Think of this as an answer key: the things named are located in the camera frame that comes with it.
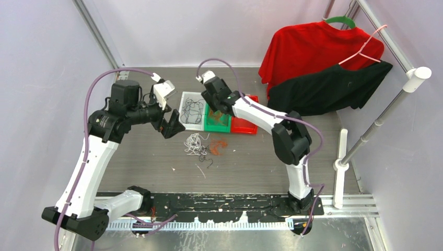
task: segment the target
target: white wall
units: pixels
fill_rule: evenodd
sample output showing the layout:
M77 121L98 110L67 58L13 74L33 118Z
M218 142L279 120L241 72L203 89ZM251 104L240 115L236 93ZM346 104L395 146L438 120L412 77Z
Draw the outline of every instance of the white wall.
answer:
M87 88L110 65L72 1L2 0L0 33L0 249L53 250L55 227L41 213L74 170Z
M197 66L211 57L236 66L258 66L279 28L320 21L328 2L90 1L126 66ZM343 15L348 4L335 1L331 17Z
M364 189L375 197L393 250L442 250L443 2L369 2L413 65L428 66L433 73L357 153L354 164ZM374 30L363 13L356 23L367 31ZM339 113L343 126L349 129L349 147L407 80L389 51L383 59L394 68L366 106Z

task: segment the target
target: white string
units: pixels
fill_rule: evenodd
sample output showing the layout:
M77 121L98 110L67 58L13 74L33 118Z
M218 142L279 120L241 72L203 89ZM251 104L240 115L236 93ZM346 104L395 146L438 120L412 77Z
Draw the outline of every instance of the white string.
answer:
M203 138L198 133L191 134L186 141L183 143L188 149L185 149L185 152L189 152L187 155L206 155L206 147L202 145L200 140L207 140L209 138L209 133L206 138Z

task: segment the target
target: green hanger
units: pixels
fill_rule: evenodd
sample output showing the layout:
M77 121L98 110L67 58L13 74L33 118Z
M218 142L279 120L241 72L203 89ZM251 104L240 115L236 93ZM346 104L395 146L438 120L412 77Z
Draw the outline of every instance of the green hanger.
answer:
M327 24L331 24L333 22L341 22L349 26L349 28L354 29L356 27L354 21L348 17L340 16L340 17L331 17L325 20Z

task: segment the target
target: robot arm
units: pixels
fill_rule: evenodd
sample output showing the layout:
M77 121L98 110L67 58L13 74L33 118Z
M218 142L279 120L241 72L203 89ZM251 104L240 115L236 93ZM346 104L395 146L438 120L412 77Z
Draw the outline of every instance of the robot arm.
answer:
M312 139L304 125L277 117L280 115L301 119L301 116L294 111L286 114L269 109L248 97L243 99L238 91L232 92L225 81L212 71L205 72L198 80L206 88L202 96L212 111L219 110L224 114L248 120L272 135L274 152L285 163L288 172L291 206L297 213L308 210L314 193L312 188L305 184L302 162L309 153ZM307 168L305 174L306 181L309 182Z
M67 208L62 228L82 235L92 241L97 240L106 230L109 222L132 211L149 212L152 208L150 192L140 187L129 187L124 193L94 205L94 199L104 171L123 136L131 126L151 123L165 139L184 131L175 109L170 121L164 114L170 112L167 99L175 92L170 81L155 74L157 84L149 93L149 103L141 96L141 87L135 81L117 81L112 85L108 109L95 111L88 119L89 155L85 169ZM67 196L73 187L83 163L85 141L72 177L54 207L43 210L42 218L54 224L65 206Z

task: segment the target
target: red tray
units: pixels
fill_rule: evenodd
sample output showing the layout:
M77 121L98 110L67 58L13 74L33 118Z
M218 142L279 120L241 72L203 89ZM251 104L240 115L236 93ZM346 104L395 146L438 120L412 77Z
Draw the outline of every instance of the red tray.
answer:
M257 96L248 95L248 97L255 102L259 102L259 98ZM235 117L232 117L231 119L231 133L257 134L258 128L258 126L247 120Z

